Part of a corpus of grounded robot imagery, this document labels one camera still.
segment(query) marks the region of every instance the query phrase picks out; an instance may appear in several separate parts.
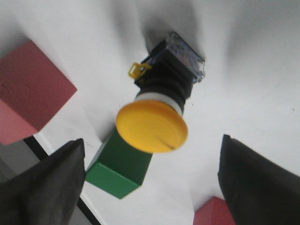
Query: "green block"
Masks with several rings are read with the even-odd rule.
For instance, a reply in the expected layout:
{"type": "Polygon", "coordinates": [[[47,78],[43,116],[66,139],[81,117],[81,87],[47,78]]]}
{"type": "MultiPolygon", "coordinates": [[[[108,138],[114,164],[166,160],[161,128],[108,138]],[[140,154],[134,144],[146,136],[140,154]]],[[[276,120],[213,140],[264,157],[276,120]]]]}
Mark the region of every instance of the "green block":
{"type": "Polygon", "coordinates": [[[115,128],[100,146],[86,180],[121,199],[142,185],[152,154],[127,144],[115,128]]]}

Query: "pink block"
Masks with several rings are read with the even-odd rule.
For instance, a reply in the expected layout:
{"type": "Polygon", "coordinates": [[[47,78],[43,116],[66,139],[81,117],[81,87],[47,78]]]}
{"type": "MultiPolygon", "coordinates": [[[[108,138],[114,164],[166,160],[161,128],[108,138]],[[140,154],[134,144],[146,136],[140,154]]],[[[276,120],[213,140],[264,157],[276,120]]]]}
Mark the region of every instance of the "pink block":
{"type": "Polygon", "coordinates": [[[76,87],[29,41],[0,60],[0,142],[40,131],[76,87]]]}
{"type": "Polygon", "coordinates": [[[235,225],[235,222],[226,202],[213,197],[195,213],[193,225],[235,225]]]}

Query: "wooden block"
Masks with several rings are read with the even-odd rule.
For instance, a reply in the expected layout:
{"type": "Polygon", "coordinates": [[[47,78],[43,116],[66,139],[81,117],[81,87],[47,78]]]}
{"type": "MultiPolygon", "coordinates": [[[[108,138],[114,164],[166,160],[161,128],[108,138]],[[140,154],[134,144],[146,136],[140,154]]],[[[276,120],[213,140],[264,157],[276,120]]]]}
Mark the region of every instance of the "wooden block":
{"type": "Polygon", "coordinates": [[[32,41],[17,48],[0,60],[0,142],[40,131],[75,92],[32,41]]]}
{"type": "Polygon", "coordinates": [[[193,225],[235,225],[226,202],[211,198],[196,213],[193,225]]]}
{"type": "Polygon", "coordinates": [[[115,128],[100,146],[86,180],[121,199],[142,185],[152,154],[127,144],[115,128]]]}

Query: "red cube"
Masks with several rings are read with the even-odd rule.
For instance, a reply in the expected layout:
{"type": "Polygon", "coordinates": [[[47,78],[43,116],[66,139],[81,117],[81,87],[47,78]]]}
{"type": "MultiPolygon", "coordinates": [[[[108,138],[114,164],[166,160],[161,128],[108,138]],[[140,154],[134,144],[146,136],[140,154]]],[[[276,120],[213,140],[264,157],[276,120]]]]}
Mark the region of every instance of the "red cube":
{"type": "Polygon", "coordinates": [[[195,213],[193,225],[235,225],[235,222],[226,202],[213,197],[195,213]]]}
{"type": "Polygon", "coordinates": [[[77,91],[47,56],[28,41],[0,60],[0,142],[40,131],[77,91]]]}

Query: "yellow button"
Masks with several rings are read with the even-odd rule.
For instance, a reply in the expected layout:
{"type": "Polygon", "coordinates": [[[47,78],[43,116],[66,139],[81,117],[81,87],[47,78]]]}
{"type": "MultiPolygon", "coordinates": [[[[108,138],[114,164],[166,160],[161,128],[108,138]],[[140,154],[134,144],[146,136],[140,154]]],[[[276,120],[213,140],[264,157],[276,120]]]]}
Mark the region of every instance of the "yellow button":
{"type": "Polygon", "coordinates": [[[156,100],[136,101],[123,107],[116,127],[127,143],[149,153],[175,150],[188,137],[183,118],[169,105],[156,100]]]}

